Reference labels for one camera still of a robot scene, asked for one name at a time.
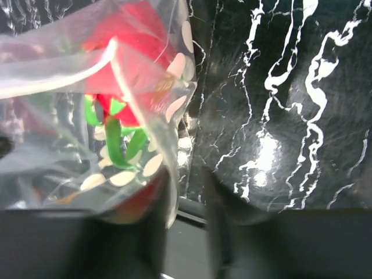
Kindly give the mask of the clear polka-dot zip bag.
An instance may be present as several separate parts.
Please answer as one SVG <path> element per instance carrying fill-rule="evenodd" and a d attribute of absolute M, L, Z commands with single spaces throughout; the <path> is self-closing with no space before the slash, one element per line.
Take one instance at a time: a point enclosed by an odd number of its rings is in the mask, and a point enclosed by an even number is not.
<path fill-rule="evenodd" d="M 1 209 L 140 219 L 196 90 L 185 1 L 1 2 Z"/>

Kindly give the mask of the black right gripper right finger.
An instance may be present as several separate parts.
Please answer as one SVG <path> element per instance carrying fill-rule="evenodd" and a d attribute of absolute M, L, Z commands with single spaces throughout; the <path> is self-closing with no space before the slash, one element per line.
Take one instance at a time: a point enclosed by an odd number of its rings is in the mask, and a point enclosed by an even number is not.
<path fill-rule="evenodd" d="M 371 211 L 267 212 L 203 170 L 213 278 L 370 278 Z"/>

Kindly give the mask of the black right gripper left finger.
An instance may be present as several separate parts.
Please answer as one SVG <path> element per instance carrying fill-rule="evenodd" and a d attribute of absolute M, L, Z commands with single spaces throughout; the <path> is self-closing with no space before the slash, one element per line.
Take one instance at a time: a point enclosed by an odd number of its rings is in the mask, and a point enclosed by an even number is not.
<path fill-rule="evenodd" d="M 170 176 L 115 210 L 2 210 L 2 278 L 160 278 Z"/>

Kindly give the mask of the red toy pepper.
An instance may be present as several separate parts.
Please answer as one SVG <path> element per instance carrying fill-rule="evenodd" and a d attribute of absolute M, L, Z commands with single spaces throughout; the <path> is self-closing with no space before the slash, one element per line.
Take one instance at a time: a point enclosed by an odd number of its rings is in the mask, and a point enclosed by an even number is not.
<path fill-rule="evenodd" d="M 155 8 L 148 1 L 127 2 L 104 17 L 83 43 L 83 50 L 104 49 L 119 42 L 118 69 L 125 81 L 121 89 L 112 64 L 87 78 L 84 113 L 88 124 L 105 129 L 110 161 L 133 169 L 131 159 L 148 136 L 129 104 L 129 92 L 139 92 L 147 106 L 156 105 L 181 78 L 186 56 L 176 51 Z"/>

